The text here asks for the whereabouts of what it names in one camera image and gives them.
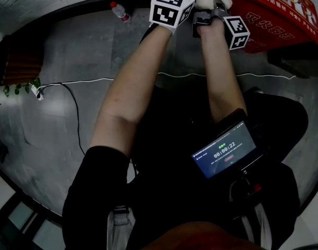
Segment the clear plastic bottle red cap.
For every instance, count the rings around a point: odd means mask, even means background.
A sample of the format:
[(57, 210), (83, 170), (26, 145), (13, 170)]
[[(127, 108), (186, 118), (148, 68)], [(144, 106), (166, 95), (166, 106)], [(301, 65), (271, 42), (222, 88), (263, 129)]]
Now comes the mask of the clear plastic bottle red cap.
[(126, 12), (125, 8), (114, 1), (110, 3), (110, 7), (114, 15), (120, 19), (122, 22), (128, 22), (131, 20), (131, 16)]

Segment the white power strip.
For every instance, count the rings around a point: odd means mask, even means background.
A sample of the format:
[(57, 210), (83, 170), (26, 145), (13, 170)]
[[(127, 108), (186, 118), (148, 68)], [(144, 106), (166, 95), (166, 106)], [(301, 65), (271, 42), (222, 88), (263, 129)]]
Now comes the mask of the white power strip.
[(40, 88), (36, 87), (34, 84), (31, 84), (31, 91), (39, 101), (42, 101), (44, 99), (44, 95), (40, 91)]

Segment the red fire extinguisher box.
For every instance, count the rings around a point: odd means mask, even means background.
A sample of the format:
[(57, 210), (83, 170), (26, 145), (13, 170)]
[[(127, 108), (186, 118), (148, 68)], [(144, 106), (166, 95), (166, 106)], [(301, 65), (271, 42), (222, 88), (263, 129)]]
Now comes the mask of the red fire extinguisher box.
[(311, 0), (232, 0), (230, 12), (250, 31), (245, 46), (258, 53), (300, 43), (318, 45), (318, 17)]

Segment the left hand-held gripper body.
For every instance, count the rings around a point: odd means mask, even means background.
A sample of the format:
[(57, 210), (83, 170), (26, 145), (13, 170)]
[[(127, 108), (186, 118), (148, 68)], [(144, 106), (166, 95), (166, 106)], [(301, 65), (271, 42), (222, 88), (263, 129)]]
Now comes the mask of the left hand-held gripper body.
[(175, 32), (188, 19), (195, 0), (151, 0), (149, 21)]

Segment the brown slatted wooden planter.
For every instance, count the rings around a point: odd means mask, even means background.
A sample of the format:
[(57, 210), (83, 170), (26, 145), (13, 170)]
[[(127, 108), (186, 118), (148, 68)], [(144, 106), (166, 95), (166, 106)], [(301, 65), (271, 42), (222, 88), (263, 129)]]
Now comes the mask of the brown slatted wooden planter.
[(6, 36), (0, 43), (0, 85), (27, 84), (39, 77), (43, 42)]

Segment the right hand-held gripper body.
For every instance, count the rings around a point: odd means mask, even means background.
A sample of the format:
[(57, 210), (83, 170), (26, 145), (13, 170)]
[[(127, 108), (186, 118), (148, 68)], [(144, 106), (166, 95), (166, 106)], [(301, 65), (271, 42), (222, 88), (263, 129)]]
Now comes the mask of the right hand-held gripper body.
[(193, 15), (192, 35), (199, 38), (198, 27), (209, 26), (212, 21), (219, 19), (224, 23), (225, 39), (229, 50), (244, 48), (250, 31), (240, 16), (232, 16), (229, 9), (226, 9), (221, 0), (215, 0), (215, 9), (196, 9)]

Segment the person's black clothing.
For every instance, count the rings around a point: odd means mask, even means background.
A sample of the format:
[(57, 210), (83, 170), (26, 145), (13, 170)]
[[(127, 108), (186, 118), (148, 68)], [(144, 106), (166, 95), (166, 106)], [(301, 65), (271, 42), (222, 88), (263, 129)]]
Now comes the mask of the person's black clothing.
[(207, 179), (191, 157), (215, 137), (206, 94), (185, 106), (155, 87), (129, 157), (87, 150), (63, 208), (66, 250), (278, 250), (300, 208), (283, 161), (308, 115), (286, 97), (244, 97), (264, 156), (241, 174)]

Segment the black framed glass door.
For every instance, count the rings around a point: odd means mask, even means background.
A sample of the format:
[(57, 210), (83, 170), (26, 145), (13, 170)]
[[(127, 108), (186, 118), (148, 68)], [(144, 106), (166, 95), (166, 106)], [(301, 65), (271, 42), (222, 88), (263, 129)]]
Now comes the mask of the black framed glass door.
[(61, 223), (0, 170), (0, 250), (65, 250)]

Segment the chest-worn screen device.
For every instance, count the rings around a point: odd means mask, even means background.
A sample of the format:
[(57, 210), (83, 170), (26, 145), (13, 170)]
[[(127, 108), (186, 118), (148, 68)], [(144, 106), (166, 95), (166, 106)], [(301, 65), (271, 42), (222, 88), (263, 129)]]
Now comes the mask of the chest-worn screen device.
[(235, 110), (215, 128), (214, 140), (191, 155), (207, 179), (241, 174), (264, 156), (243, 109)]

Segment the person's right forearm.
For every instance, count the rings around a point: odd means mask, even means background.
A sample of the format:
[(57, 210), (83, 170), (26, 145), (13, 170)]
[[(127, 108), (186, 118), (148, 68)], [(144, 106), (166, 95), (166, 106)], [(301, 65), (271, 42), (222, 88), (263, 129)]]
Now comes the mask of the person's right forearm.
[(211, 116), (219, 122), (237, 109), (247, 112), (225, 39), (224, 23), (214, 19), (197, 28), (201, 38)]

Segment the person's left forearm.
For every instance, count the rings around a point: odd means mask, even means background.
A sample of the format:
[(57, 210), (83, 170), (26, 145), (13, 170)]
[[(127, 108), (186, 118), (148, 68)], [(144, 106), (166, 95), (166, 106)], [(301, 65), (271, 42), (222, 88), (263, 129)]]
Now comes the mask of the person's left forearm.
[(131, 155), (171, 35), (167, 28), (156, 27), (122, 66), (104, 97), (91, 147), (107, 146)]

